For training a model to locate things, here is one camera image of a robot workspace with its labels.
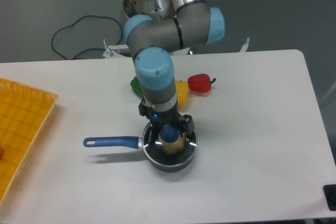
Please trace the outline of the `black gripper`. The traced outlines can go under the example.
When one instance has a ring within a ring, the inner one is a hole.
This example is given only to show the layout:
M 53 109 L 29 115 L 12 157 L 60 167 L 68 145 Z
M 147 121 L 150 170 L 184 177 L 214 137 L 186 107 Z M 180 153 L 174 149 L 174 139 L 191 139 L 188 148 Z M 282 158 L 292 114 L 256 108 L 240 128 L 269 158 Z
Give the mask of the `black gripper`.
M 192 134 L 195 129 L 194 121 L 191 115 L 181 115 L 178 111 L 178 103 L 167 111 L 159 112 L 151 106 L 147 106 L 145 99 L 139 103 L 139 114 L 150 120 L 151 123 L 162 127 L 165 124 L 181 130 L 183 133 Z

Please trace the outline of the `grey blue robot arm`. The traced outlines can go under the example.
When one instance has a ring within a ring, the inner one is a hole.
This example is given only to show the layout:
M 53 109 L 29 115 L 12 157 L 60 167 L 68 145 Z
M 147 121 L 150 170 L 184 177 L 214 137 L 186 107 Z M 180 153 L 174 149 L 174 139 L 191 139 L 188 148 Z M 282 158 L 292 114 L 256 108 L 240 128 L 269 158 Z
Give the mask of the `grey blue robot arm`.
M 170 0 L 170 5 L 175 11 L 171 17 L 155 20 L 154 14 L 138 11 L 123 32 L 144 95 L 140 114 L 153 125 L 169 124 L 191 134 L 192 117 L 178 111 L 170 53 L 221 40 L 225 21 L 221 10 L 206 0 Z

